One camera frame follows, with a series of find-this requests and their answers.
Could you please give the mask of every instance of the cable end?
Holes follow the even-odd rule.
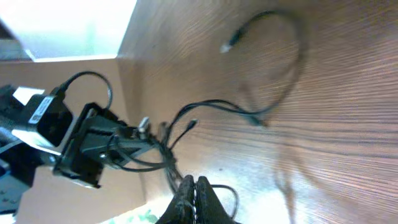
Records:
[[[220,47],[220,53],[221,54],[225,54],[226,52],[229,52],[229,50],[232,48],[232,46],[231,45],[229,45],[228,43],[225,43],[225,44],[223,44],[221,47]]]

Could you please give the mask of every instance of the wood grain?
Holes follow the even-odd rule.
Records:
[[[291,78],[290,25],[259,21],[232,51],[218,49],[255,13],[275,7],[308,23],[300,81],[264,118],[268,128],[192,111],[177,126],[176,133],[200,121],[175,148],[180,170],[236,188],[243,223],[396,223],[396,1],[138,1],[119,59],[130,120],[170,121],[187,103],[210,98],[250,110],[269,104]],[[170,196],[162,171],[142,178],[147,201]],[[217,193],[230,211],[231,196]]]

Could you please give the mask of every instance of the beige wall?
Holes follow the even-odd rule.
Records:
[[[127,120],[116,60],[79,62],[0,64],[0,85],[11,83],[44,88],[46,92],[71,75],[94,70],[106,75],[113,85],[111,109]],[[75,115],[85,105],[107,103],[106,86],[94,77],[82,77],[67,91],[66,103]],[[54,177],[47,167],[37,169],[34,186],[24,194],[18,223],[98,223],[145,203],[138,174],[106,169],[99,190],[86,189],[67,179]]]

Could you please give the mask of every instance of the sticker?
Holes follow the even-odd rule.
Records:
[[[53,99],[54,99],[53,96],[46,96],[43,99],[43,101],[40,103],[39,107],[36,109],[35,113],[29,119],[28,123],[29,124],[37,124],[40,121],[40,119],[42,119],[43,114],[45,113],[47,108],[50,106]]]

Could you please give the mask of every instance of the white label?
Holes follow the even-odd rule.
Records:
[[[29,119],[28,123],[29,124],[37,124],[40,121],[40,119],[42,119],[43,114],[45,113],[47,108],[50,106],[50,103],[53,99],[54,99],[53,96],[46,96],[43,99],[43,101],[40,103],[39,107],[36,109],[35,113]]]

